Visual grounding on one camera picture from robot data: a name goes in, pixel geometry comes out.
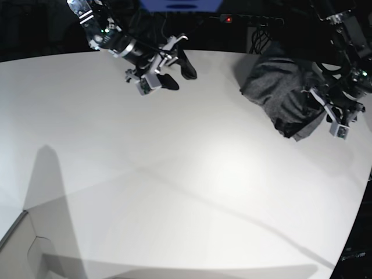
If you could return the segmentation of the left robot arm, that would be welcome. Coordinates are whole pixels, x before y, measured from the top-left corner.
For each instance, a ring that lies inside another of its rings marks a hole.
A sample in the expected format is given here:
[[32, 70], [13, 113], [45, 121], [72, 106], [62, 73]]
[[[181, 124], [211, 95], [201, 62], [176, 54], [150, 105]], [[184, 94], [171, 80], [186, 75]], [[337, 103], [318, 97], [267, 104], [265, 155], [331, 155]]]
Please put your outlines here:
[[365, 112], [359, 102], [371, 94], [371, 41], [354, 15], [355, 1], [311, 1], [317, 17], [330, 24], [332, 45], [337, 51], [339, 69], [330, 70], [317, 62], [327, 88], [310, 89], [312, 97], [323, 107], [330, 119], [330, 133], [346, 139], [349, 124]]

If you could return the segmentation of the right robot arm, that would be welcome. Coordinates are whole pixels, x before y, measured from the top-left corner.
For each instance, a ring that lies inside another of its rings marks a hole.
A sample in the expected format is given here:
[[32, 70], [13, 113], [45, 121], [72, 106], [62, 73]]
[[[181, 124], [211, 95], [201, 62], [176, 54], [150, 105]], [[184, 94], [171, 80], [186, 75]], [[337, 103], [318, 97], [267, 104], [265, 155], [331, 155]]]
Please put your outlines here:
[[120, 24], [108, 1], [67, 1], [67, 4], [77, 16], [92, 49], [108, 51], [134, 66], [125, 71], [125, 80], [133, 82], [142, 96], [162, 88], [179, 89], [171, 75], [161, 73], [164, 67], [177, 64], [184, 79], [197, 79], [195, 68], [180, 47], [180, 42], [188, 39], [185, 34], [171, 35], [165, 38], [164, 44], [146, 42]]

